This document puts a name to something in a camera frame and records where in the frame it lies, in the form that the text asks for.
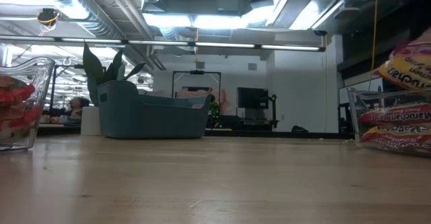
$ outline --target ramen package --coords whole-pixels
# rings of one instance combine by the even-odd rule
[[[365,148],[431,156],[431,128],[376,126],[361,137],[360,143]]]
[[[375,73],[405,89],[431,88],[431,29],[399,50]]]
[[[27,85],[19,79],[0,75],[0,107],[21,104],[34,92],[33,85]]]
[[[431,127],[431,104],[416,103],[379,108],[360,116],[359,121],[371,125],[427,126]]]

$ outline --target clear glass container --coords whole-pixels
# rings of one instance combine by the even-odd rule
[[[391,109],[394,107],[402,108],[405,106],[407,108],[408,107],[418,108],[417,107],[418,105],[431,104],[431,89],[424,89],[422,91],[405,90],[405,91],[393,92],[393,93],[382,93],[382,92],[372,92],[372,91],[358,91],[351,87],[347,89],[347,92],[349,96],[349,105],[350,105],[350,113],[352,115],[352,123],[355,131],[355,142],[358,147],[431,156],[431,148],[429,148],[429,150],[427,151],[421,152],[421,151],[417,151],[418,148],[416,147],[405,147],[406,143],[402,143],[402,142],[401,143],[395,142],[395,143],[392,143],[392,145],[384,145],[384,144],[382,145],[377,143],[376,141],[373,141],[373,142],[364,141],[364,139],[362,138],[366,133],[369,133],[372,128],[375,128],[376,130],[380,128],[383,131],[388,130],[388,135],[391,134],[392,132],[393,134],[395,134],[395,138],[399,136],[401,136],[399,138],[402,138],[403,135],[413,135],[413,137],[421,136],[421,134],[418,134],[417,132],[411,134],[412,132],[414,132],[413,129],[409,133],[405,133],[405,132],[402,133],[402,130],[399,131],[400,126],[416,127],[416,128],[420,127],[423,133],[426,131],[426,133],[424,134],[428,135],[427,137],[431,136],[431,130],[427,129],[427,128],[431,128],[431,120],[426,120],[426,118],[424,118],[423,120],[421,120],[423,123],[412,124],[412,121],[406,120],[406,118],[402,117],[404,114],[408,113],[405,110],[396,112],[396,114],[399,115],[398,118],[386,117],[384,118],[384,120],[380,120],[380,121],[377,120],[377,119],[382,119],[381,118],[382,112],[385,112],[388,109]],[[374,115],[373,117],[377,119],[374,119],[368,122],[366,122],[364,118],[361,118],[365,114],[369,114],[370,112],[378,112],[378,114],[380,115],[379,117]]]
[[[52,59],[36,57],[16,67],[0,67],[0,151],[33,147],[54,65]],[[31,89],[29,97],[23,87]]]

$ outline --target white cylinder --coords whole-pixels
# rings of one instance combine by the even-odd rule
[[[82,108],[81,135],[102,136],[100,133],[99,107]]]

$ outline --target desk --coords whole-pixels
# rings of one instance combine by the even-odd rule
[[[0,223],[429,224],[430,169],[342,141],[39,137],[0,155]]]

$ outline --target small plant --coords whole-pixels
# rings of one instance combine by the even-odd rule
[[[87,75],[87,88],[90,92],[90,99],[95,106],[99,105],[97,87],[103,83],[112,80],[127,80],[131,76],[137,74],[143,69],[145,63],[136,65],[132,71],[125,77],[126,65],[123,63],[123,50],[117,52],[114,60],[109,64],[106,72],[103,71],[103,66],[96,55],[92,53],[90,47],[84,42],[84,53],[82,55],[82,64]]]

